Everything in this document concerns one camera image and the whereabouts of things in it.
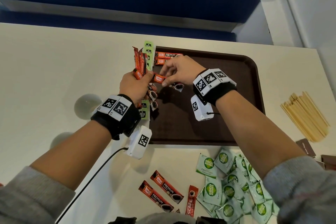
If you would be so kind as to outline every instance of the wristband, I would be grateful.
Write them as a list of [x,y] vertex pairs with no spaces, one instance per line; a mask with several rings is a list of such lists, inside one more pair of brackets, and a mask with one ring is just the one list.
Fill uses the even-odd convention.
[[141,120],[138,109],[132,100],[123,94],[111,95],[97,108],[91,117],[110,132],[112,139],[119,140],[119,134],[129,137]]
[[206,69],[193,81],[194,92],[205,105],[207,102],[216,106],[216,101],[231,90],[237,90],[236,83],[222,70]]

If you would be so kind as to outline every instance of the bundle of wooden stirrers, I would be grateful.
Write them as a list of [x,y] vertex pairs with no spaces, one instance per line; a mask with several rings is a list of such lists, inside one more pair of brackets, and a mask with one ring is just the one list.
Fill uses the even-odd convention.
[[309,141],[319,142],[329,133],[329,123],[308,92],[304,91],[302,96],[293,93],[281,108]]

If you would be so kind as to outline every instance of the gray sweater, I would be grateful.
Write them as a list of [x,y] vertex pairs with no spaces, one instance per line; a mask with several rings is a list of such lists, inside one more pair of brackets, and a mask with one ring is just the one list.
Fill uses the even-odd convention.
[[[324,171],[312,158],[297,157],[273,168],[263,180],[280,207],[278,223],[335,223],[336,172]],[[0,187],[1,224],[54,223],[75,193],[44,174],[25,167]],[[156,213],[138,224],[194,224],[179,213]]]

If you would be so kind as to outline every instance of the table surface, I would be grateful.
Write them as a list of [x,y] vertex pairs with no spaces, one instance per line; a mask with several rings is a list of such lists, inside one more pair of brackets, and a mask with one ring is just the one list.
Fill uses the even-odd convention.
[[[331,124],[327,138],[312,147],[317,155],[336,155],[336,103],[314,49],[1,23],[0,182],[6,184],[45,153],[58,134],[83,126],[87,121],[75,115],[75,101],[88,93],[101,98],[116,93],[122,75],[134,67],[132,46],[141,47],[145,40],[157,46],[252,58],[259,71],[266,115],[294,141],[303,135],[280,103],[293,92],[308,91]],[[125,140],[107,147],[77,192]],[[117,216],[141,218],[161,212],[138,191],[142,181],[163,195],[150,180],[157,169],[186,196],[190,184],[204,186],[204,176],[195,172],[199,154],[214,158],[218,150],[218,146],[149,145],[141,160],[119,153],[61,223],[107,223]],[[184,213],[186,198],[174,206]],[[195,216],[200,215],[207,213],[197,203]],[[250,216],[245,219],[251,222]]]

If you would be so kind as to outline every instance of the black cable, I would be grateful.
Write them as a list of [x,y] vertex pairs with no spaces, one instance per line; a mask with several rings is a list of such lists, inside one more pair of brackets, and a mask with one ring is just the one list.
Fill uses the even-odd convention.
[[84,189],[86,189],[86,187],[90,184],[90,182],[95,178],[95,176],[98,174],[98,172],[105,166],[105,164],[119,151],[121,150],[128,150],[128,147],[124,147],[124,148],[120,148],[119,150],[117,150],[115,153],[113,153],[105,162],[104,164],[98,169],[98,171],[92,176],[92,178],[89,180],[89,182],[84,186],[84,188],[81,190],[81,192],[78,193],[78,195],[75,197],[75,199],[70,203],[70,205],[67,207],[67,209],[63,212],[63,214],[61,215],[61,217],[59,217],[59,219],[57,220],[56,224],[58,224],[61,219],[63,218],[63,216],[67,213],[67,211],[70,209],[70,207],[73,205],[73,203],[76,201],[76,199],[82,194],[82,192],[84,191]]
[[219,112],[207,112],[207,115],[209,115],[209,114],[219,114],[219,115],[221,115]]

